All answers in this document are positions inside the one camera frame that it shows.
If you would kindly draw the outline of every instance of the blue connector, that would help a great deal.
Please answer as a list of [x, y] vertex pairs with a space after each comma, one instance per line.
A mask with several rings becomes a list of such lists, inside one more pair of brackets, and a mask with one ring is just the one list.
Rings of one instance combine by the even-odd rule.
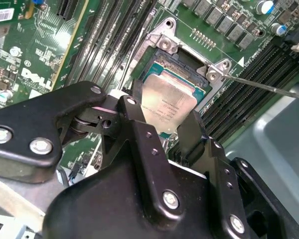
[[44, 0], [32, 0], [34, 4], [43, 4]]

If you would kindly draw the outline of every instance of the capacitor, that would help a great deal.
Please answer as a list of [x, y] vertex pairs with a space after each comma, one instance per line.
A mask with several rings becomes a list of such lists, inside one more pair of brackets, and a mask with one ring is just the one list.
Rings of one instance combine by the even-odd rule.
[[5, 90], [0, 92], [0, 102], [6, 103], [8, 100], [10, 100], [13, 96], [12, 91]]
[[12, 47], [9, 52], [10, 52], [11, 56], [15, 56], [15, 57], [21, 56], [21, 53], [22, 53], [21, 49], [17, 46]]
[[286, 33], [287, 27], [279, 23], [274, 23], [271, 25], [270, 31], [277, 36], [282, 36]]
[[258, 2], [256, 5], [256, 13], [260, 15], [270, 14], [273, 10], [274, 10], [273, 1], [262, 0]]

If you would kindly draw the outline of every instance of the barcode sticker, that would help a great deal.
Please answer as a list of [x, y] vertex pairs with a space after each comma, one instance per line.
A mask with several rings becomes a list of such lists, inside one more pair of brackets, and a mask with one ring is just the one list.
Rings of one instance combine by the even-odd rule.
[[8, 21], [13, 18], [14, 8], [0, 9], [0, 21]]

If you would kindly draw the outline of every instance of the black plastic arm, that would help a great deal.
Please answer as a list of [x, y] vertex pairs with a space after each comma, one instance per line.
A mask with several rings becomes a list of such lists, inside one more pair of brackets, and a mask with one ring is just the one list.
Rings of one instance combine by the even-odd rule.
[[[61, 159], [62, 141], [73, 118], [105, 99], [106, 93], [96, 85], [81, 82], [1, 109], [0, 127], [7, 129], [12, 138], [0, 143], [0, 176], [29, 183], [50, 179]], [[43, 155], [31, 151], [29, 145], [37, 138], [48, 140], [51, 152]]]

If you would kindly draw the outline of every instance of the motherboard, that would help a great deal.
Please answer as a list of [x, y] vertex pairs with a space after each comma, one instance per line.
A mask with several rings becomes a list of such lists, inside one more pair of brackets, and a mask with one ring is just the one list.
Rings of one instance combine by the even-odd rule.
[[[280, 96], [222, 74], [298, 82], [299, 0], [0, 1], [0, 109], [80, 81], [127, 93], [140, 81], [166, 151], [191, 110], [228, 145]], [[100, 145], [71, 143], [62, 166], [97, 172]]]

